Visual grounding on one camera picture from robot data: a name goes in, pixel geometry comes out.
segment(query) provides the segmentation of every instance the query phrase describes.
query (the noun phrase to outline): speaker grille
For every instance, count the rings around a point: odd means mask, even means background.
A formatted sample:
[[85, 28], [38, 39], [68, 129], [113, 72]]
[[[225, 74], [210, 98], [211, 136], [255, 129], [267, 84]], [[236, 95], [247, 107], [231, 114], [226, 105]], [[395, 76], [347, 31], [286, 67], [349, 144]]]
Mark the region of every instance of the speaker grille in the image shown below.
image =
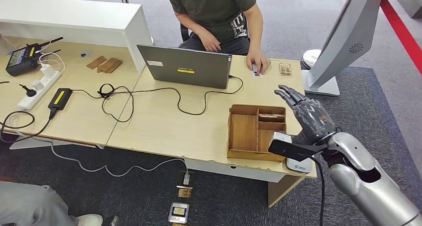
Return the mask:
[[349, 52], [350, 53], [358, 53], [360, 51], [362, 51], [363, 49], [363, 44], [361, 43], [355, 43], [352, 46], [349, 47]]

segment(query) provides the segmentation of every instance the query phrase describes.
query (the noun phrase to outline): man's hand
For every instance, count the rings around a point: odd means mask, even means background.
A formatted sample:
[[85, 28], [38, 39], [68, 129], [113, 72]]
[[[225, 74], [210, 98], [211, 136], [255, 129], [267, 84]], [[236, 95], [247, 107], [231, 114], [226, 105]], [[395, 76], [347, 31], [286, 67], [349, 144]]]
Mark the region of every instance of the man's hand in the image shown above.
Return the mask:
[[271, 65], [271, 60], [265, 54], [262, 54], [260, 50], [249, 49], [246, 64], [250, 70], [252, 70], [252, 63], [256, 64], [256, 71], [258, 73], [264, 74]]
[[208, 52], [219, 52], [221, 51], [220, 42], [214, 37], [208, 30], [203, 29], [196, 33], [201, 39], [202, 45]]

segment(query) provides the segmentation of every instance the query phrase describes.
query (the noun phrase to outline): robotic arm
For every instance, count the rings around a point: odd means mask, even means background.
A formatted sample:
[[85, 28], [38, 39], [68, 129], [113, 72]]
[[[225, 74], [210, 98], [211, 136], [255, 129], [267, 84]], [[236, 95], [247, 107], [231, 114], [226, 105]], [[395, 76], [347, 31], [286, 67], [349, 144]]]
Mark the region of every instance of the robotic arm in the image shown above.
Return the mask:
[[302, 161], [321, 152], [335, 185], [375, 226], [422, 226], [422, 216], [378, 161], [352, 135], [336, 132], [319, 101], [279, 85], [274, 93], [292, 108], [303, 130], [284, 141], [278, 132], [268, 151]]

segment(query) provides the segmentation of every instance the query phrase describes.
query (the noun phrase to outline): laptop lid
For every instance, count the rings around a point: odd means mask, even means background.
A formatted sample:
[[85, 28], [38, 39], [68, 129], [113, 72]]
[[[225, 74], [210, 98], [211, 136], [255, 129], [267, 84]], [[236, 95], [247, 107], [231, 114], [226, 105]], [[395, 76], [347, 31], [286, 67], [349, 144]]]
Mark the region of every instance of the laptop lid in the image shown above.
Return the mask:
[[227, 88], [231, 54], [137, 45], [155, 80]]

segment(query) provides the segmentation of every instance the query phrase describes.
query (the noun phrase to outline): grey pants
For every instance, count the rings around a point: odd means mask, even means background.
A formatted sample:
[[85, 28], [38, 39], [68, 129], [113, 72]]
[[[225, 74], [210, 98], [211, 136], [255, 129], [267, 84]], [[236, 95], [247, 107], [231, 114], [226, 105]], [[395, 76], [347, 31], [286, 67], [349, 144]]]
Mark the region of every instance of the grey pants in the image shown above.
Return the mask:
[[[230, 53], [236, 55], [248, 55], [249, 39], [247, 37], [239, 37], [230, 39], [220, 44], [220, 53]], [[206, 51], [202, 45], [201, 39], [195, 34], [191, 33], [188, 40], [179, 45], [179, 48]]]
[[0, 181], [0, 225], [77, 226], [68, 207], [49, 186]]

